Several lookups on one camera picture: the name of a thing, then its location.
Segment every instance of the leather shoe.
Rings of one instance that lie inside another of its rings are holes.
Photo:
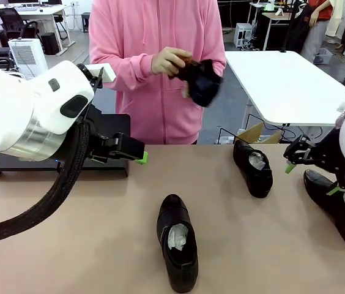
[[[188,228],[186,244],[181,251],[168,246],[170,229],[177,224]],[[189,292],[195,286],[198,276],[197,244],[189,213],[178,195],[168,195],[162,202],[156,231],[171,288],[178,293]]]
[[[310,198],[334,221],[338,232],[345,240],[345,201],[344,192],[338,191],[327,195],[333,182],[314,170],[306,170],[303,176]]]
[[[253,152],[262,155],[262,160],[265,162],[262,170],[258,170],[250,163],[249,157]],[[237,139],[234,143],[233,156],[235,164],[239,167],[246,180],[250,194],[256,198],[265,198],[273,185],[272,170],[266,155],[260,150],[253,149],[246,142]]]

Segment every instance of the person in orange shirt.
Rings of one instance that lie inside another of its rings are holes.
[[[313,63],[315,56],[318,54],[325,40],[325,32],[329,24],[329,19],[332,17],[333,7],[330,0],[308,0],[308,5],[314,9],[314,12],[310,18],[310,32],[308,33],[300,55]]]

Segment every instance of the black pole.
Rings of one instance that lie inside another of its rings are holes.
[[[287,49],[287,42],[289,35],[291,34],[292,24],[294,23],[296,13],[299,11],[299,0],[295,0],[294,7],[292,8],[292,15],[289,19],[287,34],[284,39],[283,47],[281,48],[280,52],[286,52]]]

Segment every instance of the white air purifier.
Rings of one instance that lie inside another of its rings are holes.
[[[253,27],[249,23],[237,23],[234,35],[235,47],[243,47],[243,41],[251,39],[252,30]]]
[[[39,39],[13,39],[8,41],[8,44],[19,72],[27,79],[48,70]]]

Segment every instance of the pink jacket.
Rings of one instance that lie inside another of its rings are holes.
[[[164,47],[226,66],[217,0],[94,0],[89,22],[91,63],[110,63],[117,78],[116,112],[131,117],[131,135],[147,144],[191,144],[202,107],[182,97],[184,83],[153,75],[151,61]]]

